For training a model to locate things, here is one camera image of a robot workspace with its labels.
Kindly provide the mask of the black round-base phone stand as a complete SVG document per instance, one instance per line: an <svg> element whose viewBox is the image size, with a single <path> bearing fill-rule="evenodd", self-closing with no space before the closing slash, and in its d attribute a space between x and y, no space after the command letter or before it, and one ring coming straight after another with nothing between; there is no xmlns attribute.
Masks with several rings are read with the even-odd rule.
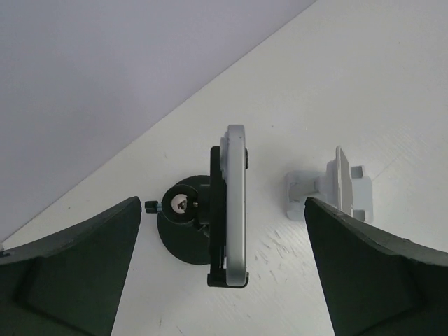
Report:
<svg viewBox="0 0 448 336"><path fill-rule="evenodd" d="M179 181L165 192L161 201L146 201L144 209L148 214L157 214L159 236L174 257L191 265L209 265L208 286L235 288L226 284L225 201L220 146L214 146L210 150L208 175ZM247 271L245 287L248 283Z"/></svg>

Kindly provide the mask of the white-edged black smartphone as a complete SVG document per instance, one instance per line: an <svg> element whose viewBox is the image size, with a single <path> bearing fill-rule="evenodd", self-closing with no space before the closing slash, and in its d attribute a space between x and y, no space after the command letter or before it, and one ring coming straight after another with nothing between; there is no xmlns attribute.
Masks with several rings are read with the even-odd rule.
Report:
<svg viewBox="0 0 448 336"><path fill-rule="evenodd" d="M229 125L220 140L220 169L226 184L226 284L246 285L246 137L243 125Z"/></svg>

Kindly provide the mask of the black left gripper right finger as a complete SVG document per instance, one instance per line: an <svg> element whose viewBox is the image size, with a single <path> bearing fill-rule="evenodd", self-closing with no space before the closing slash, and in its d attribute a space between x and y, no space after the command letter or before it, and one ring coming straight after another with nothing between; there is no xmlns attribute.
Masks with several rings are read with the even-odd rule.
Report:
<svg viewBox="0 0 448 336"><path fill-rule="evenodd" d="M313 197L304 217L336 335L447 334L447 253Z"/></svg>

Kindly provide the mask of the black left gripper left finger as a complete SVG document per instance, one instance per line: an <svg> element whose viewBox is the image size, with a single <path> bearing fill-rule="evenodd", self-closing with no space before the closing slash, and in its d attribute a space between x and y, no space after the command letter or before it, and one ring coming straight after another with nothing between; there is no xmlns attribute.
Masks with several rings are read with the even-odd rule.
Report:
<svg viewBox="0 0 448 336"><path fill-rule="evenodd" d="M128 198L1 251L2 335L110 335L141 224Z"/></svg>

